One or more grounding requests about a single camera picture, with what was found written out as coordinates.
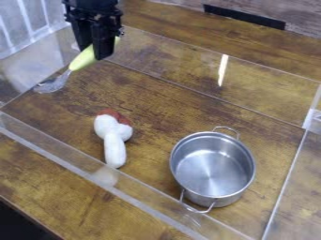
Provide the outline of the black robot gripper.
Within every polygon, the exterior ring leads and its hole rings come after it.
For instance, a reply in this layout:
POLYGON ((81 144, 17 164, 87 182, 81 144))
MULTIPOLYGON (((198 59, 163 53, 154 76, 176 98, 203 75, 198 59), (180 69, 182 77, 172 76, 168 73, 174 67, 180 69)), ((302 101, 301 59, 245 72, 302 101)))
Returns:
POLYGON ((113 53, 115 37, 122 33, 123 12, 118 0, 61 0, 79 50, 92 40, 93 55, 101 60, 113 53))

